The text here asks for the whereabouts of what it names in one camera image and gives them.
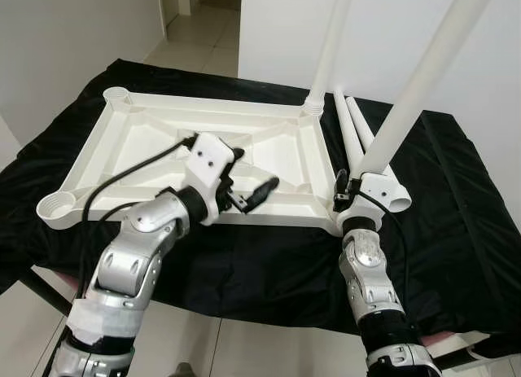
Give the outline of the white plastic table top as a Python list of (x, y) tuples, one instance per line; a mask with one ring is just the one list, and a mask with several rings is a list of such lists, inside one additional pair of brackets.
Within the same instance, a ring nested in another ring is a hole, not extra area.
[(149, 158), (195, 133), (212, 133), (244, 156), (235, 162), (232, 191), (242, 197), (272, 177), (280, 183), (250, 213), (228, 209), (220, 224), (320, 228), (338, 235), (332, 211), (334, 165), (317, 119), (292, 105), (104, 91), (104, 109), (62, 185), (37, 202), (50, 228), (63, 230), (81, 220), (83, 209), (97, 221), (127, 202), (153, 199), (167, 187), (180, 190), (189, 150), (150, 164)]

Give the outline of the black table cloth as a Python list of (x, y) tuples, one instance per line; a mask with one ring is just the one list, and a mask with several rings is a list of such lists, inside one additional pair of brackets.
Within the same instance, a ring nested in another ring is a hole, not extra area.
[[(49, 228), (38, 201), (68, 175), (100, 116), (105, 88), (134, 93), (301, 105), (304, 88), (152, 67), (117, 59), (76, 95), (37, 138), (0, 169), (0, 292), (40, 266), (74, 276), (81, 251), (99, 252), (116, 225)], [(521, 236), (472, 141), (453, 116), (424, 112), (392, 166), (412, 192), (409, 209), (381, 231), (388, 276), (405, 292), (421, 335), (520, 329)], [(154, 299), (214, 318), (354, 335), (340, 242), (304, 227), (215, 225), (175, 244)]]

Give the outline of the black metal table leg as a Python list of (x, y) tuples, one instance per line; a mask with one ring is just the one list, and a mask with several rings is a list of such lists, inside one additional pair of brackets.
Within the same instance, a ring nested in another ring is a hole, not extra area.
[(33, 294), (40, 296), (42, 301), (59, 311), (64, 317), (71, 313), (73, 306), (71, 296), (67, 296), (63, 291), (57, 289), (55, 283), (67, 285), (68, 288), (72, 289), (72, 292), (75, 292), (76, 279), (73, 276), (59, 272), (59, 270), (34, 266), (19, 273), (16, 280), (28, 287)]

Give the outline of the white plastic frame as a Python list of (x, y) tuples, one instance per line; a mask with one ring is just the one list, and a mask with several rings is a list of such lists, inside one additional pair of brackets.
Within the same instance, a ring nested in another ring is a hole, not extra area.
[(458, 367), (468, 370), (487, 365), (489, 362), (499, 361), (500, 358), (511, 355), (511, 347), (507, 344), (507, 340), (509, 337), (506, 335), (489, 335), (470, 343), (461, 333), (454, 333), (440, 341), (440, 344), (446, 344), (448, 351), (436, 356), (433, 361), (441, 370), (452, 370)]

